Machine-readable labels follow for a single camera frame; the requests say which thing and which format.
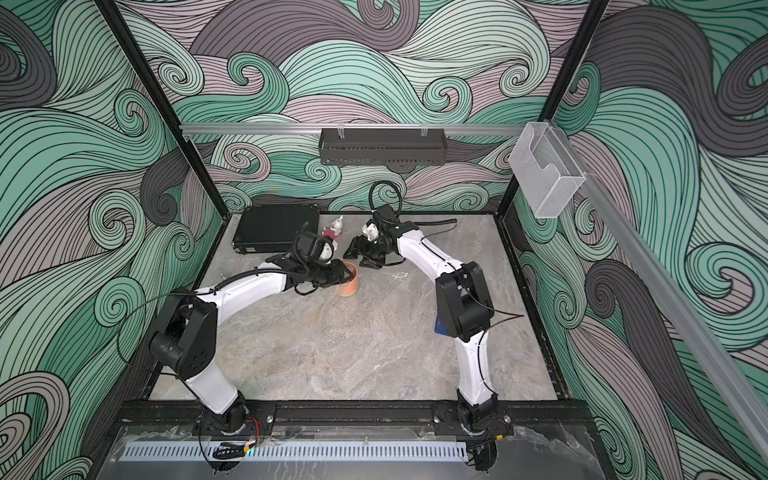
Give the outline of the blue tape dispenser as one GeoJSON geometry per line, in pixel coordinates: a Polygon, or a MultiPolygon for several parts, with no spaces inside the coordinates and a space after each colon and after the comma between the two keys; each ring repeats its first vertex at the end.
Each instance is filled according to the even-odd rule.
{"type": "Polygon", "coordinates": [[[434,332],[439,335],[448,336],[448,332],[439,316],[437,316],[435,320],[434,332]]]}

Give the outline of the orange ceramic mug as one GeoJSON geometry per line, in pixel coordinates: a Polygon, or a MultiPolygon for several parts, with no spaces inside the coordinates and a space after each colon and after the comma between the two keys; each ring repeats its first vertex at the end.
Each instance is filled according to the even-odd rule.
{"type": "Polygon", "coordinates": [[[350,297],[354,295],[359,288],[359,273],[357,266],[349,261],[344,261],[345,265],[345,282],[339,288],[339,295],[341,297],[350,297]]]}

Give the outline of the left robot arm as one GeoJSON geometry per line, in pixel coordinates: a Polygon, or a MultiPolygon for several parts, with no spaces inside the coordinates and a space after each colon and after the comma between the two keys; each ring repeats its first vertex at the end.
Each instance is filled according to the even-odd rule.
{"type": "Polygon", "coordinates": [[[296,291],[300,284],[309,283],[315,292],[354,280],[351,268],[333,255],[330,238],[300,233],[286,252],[251,270],[207,288],[174,290],[152,320],[148,350],[194,395],[222,434],[242,431],[249,411],[243,394],[217,364],[218,328],[256,302],[296,291]]]}

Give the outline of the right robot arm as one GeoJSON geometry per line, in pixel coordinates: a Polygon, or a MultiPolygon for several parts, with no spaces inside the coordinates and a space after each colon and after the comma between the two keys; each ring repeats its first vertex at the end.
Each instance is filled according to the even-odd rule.
{"type": "Polygon", "coordinates": [[[382,268],[389,254],[413,263],[434,281],[437,319],[456,346],[458,417],[478,435],[498,413],[498,393],[490,380],[488,330],[495,314],[481,266],[462,262],[435,245],[419,226],[402,221],[390,206],[372,211],[347,255],[367,268],[382,268]]]}

